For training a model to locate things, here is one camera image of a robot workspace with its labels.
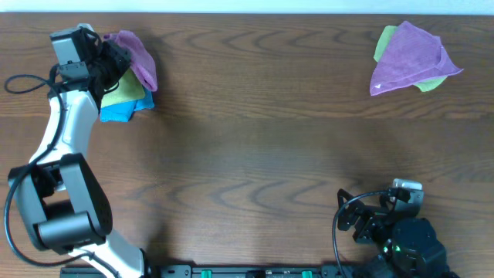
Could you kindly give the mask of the purple microfiber cloth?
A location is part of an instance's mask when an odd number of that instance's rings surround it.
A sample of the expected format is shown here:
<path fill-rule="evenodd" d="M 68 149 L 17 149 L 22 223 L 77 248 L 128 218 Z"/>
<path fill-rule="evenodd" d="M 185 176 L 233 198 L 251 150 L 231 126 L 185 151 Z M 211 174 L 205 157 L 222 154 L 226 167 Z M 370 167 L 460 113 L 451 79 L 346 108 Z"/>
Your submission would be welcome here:
<path fill-rule="evenodd" d="M 130 51 L 130 68 L 143 87 L 151 92 L 157 91 L 156 63 L 145 49 L 141 40 L 131 31 L 120 30 L 103 36 L 105 41 L 115 42 L 119 47 Z"/>

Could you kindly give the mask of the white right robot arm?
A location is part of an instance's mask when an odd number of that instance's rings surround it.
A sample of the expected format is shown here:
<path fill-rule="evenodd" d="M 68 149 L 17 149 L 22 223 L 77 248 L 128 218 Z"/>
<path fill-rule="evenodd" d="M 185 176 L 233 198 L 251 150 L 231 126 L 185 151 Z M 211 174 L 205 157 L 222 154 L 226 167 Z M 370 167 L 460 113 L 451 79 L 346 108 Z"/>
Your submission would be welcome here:
<path fill-rule="evenodd" d="M 353 268 L 352 277 L 458 278 L 447 263 L 447 252 L 431 223 L 417 217 L 424 192 L 388 188 L 353 196 L 341 189 L 333 217 L 332 242 L 338 274 L 346 276 L 336 231 L 355 228 L 357 243 L 375 244 L 379 253 L 368 263 Z"/>

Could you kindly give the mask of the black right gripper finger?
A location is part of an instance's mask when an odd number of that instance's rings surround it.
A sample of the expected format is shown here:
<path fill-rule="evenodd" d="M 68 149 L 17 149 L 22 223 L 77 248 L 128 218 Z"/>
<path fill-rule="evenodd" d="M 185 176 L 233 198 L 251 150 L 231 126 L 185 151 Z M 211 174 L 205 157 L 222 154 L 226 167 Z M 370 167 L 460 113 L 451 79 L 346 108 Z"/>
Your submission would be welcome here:
<path fill-rule="evenodd" d="M 339 189 L 337 192 L 338 209 L 346 210 L 363 210 L 365 204 L 361 201 L 360 195 L 352 195 L 344 189 Z"/>
<path fill-rule="evenodd" d="M 357 214 L 354 208 L 346 208 L 338 214 L 337 228 L 341 231 L 347 231 L 351 226 L 355 225 Z"/>

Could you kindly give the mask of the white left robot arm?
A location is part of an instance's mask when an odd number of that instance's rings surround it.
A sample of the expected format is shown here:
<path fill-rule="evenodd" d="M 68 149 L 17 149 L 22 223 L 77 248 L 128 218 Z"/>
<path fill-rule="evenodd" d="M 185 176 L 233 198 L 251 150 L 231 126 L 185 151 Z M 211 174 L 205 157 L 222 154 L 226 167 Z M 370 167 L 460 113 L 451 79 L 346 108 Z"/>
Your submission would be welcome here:
<path fill-rule="evenodd" d="M 29 163 L 8 176 L 3 222 L 7 243 L 21 261 L 51 268 L 79 259 L 91 267 L 83 276 L 179 277 L 169 266 L 155 266 L 145 251 L 113 230 L 110 203 L 85 155 L 105 93 L 117 87 L 130 67 L 130 54 L 96 36 L 53 43 L 59 62 L 41 86 L 49 88 L 50 118 L 42 143 Z M 10 210 L 16 204 L 25 230 L 40 251 L 65 258 L 39 262 L 15 244 Z"/>

